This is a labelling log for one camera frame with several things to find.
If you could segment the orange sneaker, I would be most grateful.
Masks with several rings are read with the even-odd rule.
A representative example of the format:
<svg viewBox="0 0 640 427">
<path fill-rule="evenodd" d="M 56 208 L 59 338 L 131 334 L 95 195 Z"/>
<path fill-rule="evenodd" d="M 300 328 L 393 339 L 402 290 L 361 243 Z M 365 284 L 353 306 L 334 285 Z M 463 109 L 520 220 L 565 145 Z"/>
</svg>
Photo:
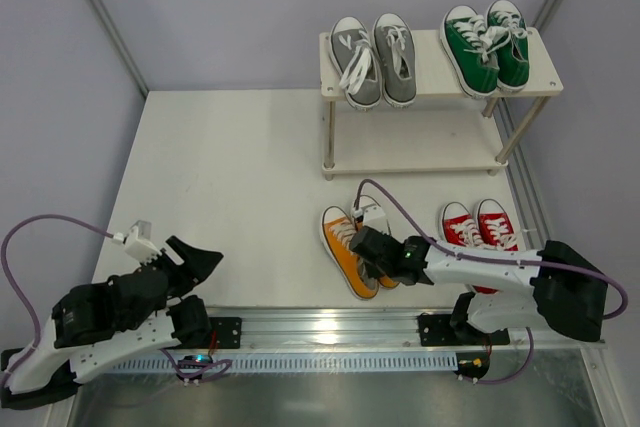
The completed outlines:
<svg viewBox="0 0 640 427">
<path fill-rule="evenodd" d="M 381 206 L 381 204 L 377 200 L 375 200 L 373 197 L 369 195 L 362 195 L 359 197 L 358 206 L 353 205 L 351 207 L 351 212 L 353 209 L 357 209 L 359 207 L 366 206 L 369 204 L 378 204 L 379 206 Z M 372 284 L 374 286 L 382 287 L 385 289 L 394 289 L 399 285 L 398 282 L 392 280 L 390 277 L 384 274 L 380 269 L 369 264 L 367 261 L 363 260 L 362 258 L 358 258 L 358 269 L 359 269 L 359 273 L 362 275 L 363 280 L 366 281 L 368 284 Z"/>
<path fill-rule="evenodd" d="M 320 239 L 325 250 L 351 292 L 359 299 L 370 300 L 378 294 L 379 283 L 367 274 L 362 260 L 349 248 L 355 234 L 356 228 L 342 208 L 330 206 L 322 212 Z"/>
</svg>

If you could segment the red sneaker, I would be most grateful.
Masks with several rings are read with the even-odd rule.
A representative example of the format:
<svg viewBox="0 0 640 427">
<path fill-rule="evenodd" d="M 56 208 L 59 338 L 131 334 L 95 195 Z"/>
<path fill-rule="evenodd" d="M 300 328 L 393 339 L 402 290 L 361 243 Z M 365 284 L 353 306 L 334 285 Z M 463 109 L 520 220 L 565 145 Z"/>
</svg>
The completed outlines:
<svg viewBox="0 0 640 427">
<path fill-rule="evenodd" d="M 476 221 L 485 244 L 499 251 L 518 251 L 518 234 L 503 206 L 484 199 L 477 206 Z"/>
<path fill-rule="evenodd" d="M 472 214 L 460 202 L 450 202 L 442 208 L 439 228 L 440 237 L 448 243 L 468 248 L 491 248 L 484 241 Z"/>
</svg>

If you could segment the grey sneaker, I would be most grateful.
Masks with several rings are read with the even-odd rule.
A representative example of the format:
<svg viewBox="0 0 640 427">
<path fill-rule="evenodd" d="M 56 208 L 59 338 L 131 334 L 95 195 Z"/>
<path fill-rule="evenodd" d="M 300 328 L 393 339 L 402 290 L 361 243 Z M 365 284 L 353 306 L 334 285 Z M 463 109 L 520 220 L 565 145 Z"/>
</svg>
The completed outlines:
<svg viewBox="0 0 640 427">
<path fill-rule="evenodd" d="M 369 111 L 382 98 L 382 75 L 369 33 L 355 17 L 343 17 L 329 35 L 329 54 L 347 103 Z"/>
<path fill-rule="evenodd" d="M 395 13 L 384 13 L 375 22 L 372 44 L 382 72 L 382 94 L 394 108 L 411 106 L 417 95 L 415 45 L 406 22 Z"/>
</svg>

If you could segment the green sneaker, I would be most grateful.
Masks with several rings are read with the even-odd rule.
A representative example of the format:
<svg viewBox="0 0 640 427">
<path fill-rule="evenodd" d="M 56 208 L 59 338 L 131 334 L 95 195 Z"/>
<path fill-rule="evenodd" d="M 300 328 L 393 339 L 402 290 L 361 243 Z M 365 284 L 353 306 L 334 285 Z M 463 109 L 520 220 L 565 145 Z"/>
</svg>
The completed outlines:
<svg viewBox="0 0 640 427">
<path fill-rule="evenodd" d="M 499 65 L 498 87 L 505 92 L 521 91 L 529 80 L 529 42 L 526 21 L 519 8 L 509 0 L 496 0 L 487 10 L 489 27 L 501 28 L 495 53 Z"/>
<path fill-rule="evenodd" d="M 483 99 L 497 89 L 498 61 L 496 33 L 472 7 L 453 7 L 440 27 L 440 42 L 461 90 L 469 97 Z"/>
</svg>

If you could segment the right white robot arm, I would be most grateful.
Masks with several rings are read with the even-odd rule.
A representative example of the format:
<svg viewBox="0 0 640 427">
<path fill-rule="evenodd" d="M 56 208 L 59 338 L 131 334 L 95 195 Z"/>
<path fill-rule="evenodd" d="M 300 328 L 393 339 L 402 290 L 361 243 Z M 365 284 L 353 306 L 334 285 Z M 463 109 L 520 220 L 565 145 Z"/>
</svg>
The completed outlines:
<svg viewBox="0 0 640 427">
<path fill-rule="evenodd" d="M 492 251 L 421 236 L 399 242 L 364 227 L 349 248 L 371 273 L 407 286 L 468 286 L 451 316 L 464 342 L 511 328 L 550 328 L 581 342 L 601 338 L 605 276 L 563 242 L 549 241 L 540 250 Z"/>
</svg>

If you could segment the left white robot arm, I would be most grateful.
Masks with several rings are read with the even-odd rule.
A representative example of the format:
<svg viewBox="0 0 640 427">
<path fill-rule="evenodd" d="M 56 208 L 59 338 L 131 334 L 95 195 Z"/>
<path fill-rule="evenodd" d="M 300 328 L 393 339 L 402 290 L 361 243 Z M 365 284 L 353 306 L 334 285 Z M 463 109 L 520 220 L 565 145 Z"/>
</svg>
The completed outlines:
<svg viewBox="0 0 640 427">
<path fill-rule="evenodd" d="M 39 341 L 3 352 L 9 375 L 1 389 L 3 408 L 30 410 L 65 400 L 129 358 L 194 347 L 210 332 L 205 304 L 192 291 L 223 254 L 175 236 L 166 241 L 172 255 L 133 234 L 120 242 L 139 263 L 133 272 L 71 289 L 53 307 Z"/>
</svg>

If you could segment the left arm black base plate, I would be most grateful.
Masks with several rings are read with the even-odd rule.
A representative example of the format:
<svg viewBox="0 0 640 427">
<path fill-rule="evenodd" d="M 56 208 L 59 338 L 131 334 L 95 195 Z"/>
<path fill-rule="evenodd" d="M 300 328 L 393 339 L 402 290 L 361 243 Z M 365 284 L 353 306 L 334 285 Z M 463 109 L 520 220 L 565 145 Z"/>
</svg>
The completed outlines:
<svg viewBox="0 0 640 427">
<path fill-rule="evenodd" d="M 241 347 L 242 318 L 241 317 L 210 317 L 211 333 L 207 337 L 207 347 L 210 351 L 219 349 L 239 349 Z"/>
</svg>

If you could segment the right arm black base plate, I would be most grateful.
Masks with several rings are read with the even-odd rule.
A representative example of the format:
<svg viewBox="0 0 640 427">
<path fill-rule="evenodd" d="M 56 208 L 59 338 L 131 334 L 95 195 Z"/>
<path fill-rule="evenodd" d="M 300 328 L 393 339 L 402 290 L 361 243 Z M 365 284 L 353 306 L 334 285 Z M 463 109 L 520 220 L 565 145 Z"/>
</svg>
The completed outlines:
<svg viewBox="0 0 640 427">
<path fill-rule="evenodd" d="M 507 329 L 491 334 L 480 332 L 466 322 L 452 319 L 451 314 L 421 314 L 417 317 L 420 344 L 441 346 L 506 346 L 510 344 Z"/>
</svg>

